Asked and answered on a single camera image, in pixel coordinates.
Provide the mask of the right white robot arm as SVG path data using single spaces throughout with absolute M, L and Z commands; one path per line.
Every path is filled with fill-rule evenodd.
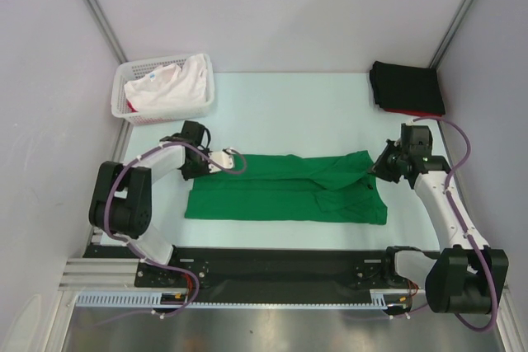
M 425 291 L 435 313 L 488 314 L 496 317 L 509 260 L 493 248 L 475 227 L 455 187 L 455 171 L 433 154 L 432 132 L 418 120 L 403 123 L 400 137 L 389 140 L 370 169 L 387 182 L 406 180 L 421 200 L 436 233 L 438 256 L 410 246 L 387 250 L 389 261 L 380 267 L 390 287 L 409 280 Z

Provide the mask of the green t shirt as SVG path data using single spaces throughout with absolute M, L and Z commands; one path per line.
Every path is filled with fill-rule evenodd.
M 368 173 L 366 151 L 336 157 L 250 155 L 235 173 L 196 179 L 186 218 L 238 221 L 314 221 L 382 226 L 388 209 Z

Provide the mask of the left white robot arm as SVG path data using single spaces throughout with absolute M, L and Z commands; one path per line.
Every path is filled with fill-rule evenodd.
M 173 245 L 152 224 L 153 184 L 172 171 L 179 171 L 186 181 L 208 175 L 210 142 L 204 125 L 187 120 L 179 133 L 162 138 L 129 164 L 107 161 L 98 170 L 90 224 L 140 258 L 156 262 L 153 275 L 167 286 L 181 279 L 182 265 L 172 259 Z

